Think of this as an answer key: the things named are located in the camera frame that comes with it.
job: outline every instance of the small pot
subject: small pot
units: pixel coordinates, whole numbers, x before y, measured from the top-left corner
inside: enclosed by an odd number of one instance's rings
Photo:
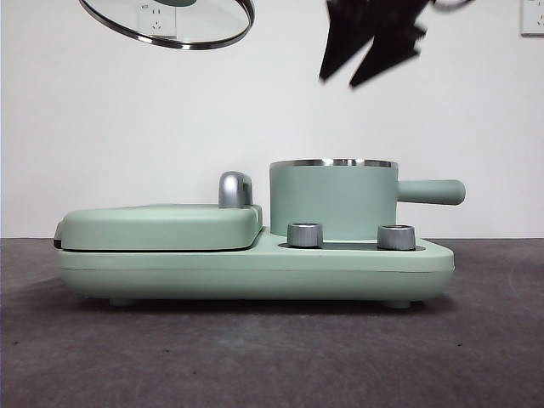
[[[270,165],[271,232],[290,223],[319,223],[324,239],[376,239],[379,225],[396,224],[397,201],[457,205],[458,180],[399,181],[393,161],[314,159]]]

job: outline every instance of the stainless steel pot rim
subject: stainless steel pot rim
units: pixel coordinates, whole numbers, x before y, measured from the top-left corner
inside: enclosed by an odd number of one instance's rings
[[[394,161],[369,160],[369,159],[301,159],[276,161],[270,164],[270,168],[295,167],[295,166],[366,166],[398,168]]]
[[[131,37],[143,43],[159,45],[161,47],[202,50],[202,49],[222,48],[222,47],[227,47],[228,45],[237,43],[243,37],[245,37],[246,34],[249,32],[249,30],[252,28],[253,23],[255,22],[255,8],[253,7],[252,0],[235,0],[235,1],[238,4],[240,4],[240,6],[246,12],[247,18],[249,19],[249,25],[246,27],[244,31],[239,32],[235,36],[232,36],[229,38],[223,38],[217,41],[208,41],[208,42],[183,42],[183,41],[173,40],[168,38],[148,36],[148,35],[139,33],[137,31],[134,31],[130,28],[127,28],[123,25],[117,24],[113,20],[110,20],[109,18],[105,17],[104,15],[99,13],[97,10],[95,10],[93,7],[91,7],[87,3],[86,0],[79,0],[79,3],[83,6],[85,10],[87,10],[89,14],[91,14],[94,17],[95,20],[111,28],[113,31],[119,32],[120,34],[124,36]]]

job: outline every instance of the pot handle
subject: pot handle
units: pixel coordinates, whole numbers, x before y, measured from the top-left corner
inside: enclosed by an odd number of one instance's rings
[[[465,200],[465,185],[459,180],[399,181],[399,201],[456,206]]]

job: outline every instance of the black object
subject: black object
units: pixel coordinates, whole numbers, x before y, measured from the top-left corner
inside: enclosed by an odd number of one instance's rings
[[[363,48],[372,47],[355,72],[352,87],[419,55],[416,41],[425,30],[416,19],[428,3],[440,11],[459,9],[473,0],[436,3],[436,0],[329,0],[329,36],[320,78],[324,81]]]

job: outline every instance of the wall socket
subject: wall socket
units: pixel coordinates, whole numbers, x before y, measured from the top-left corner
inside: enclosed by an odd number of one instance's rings
[[[153,37],[176,38],[176,8],[149,1],[138,6],[138,30]]]
[[[521,0],[521,35],[544,37],[544,0]]]

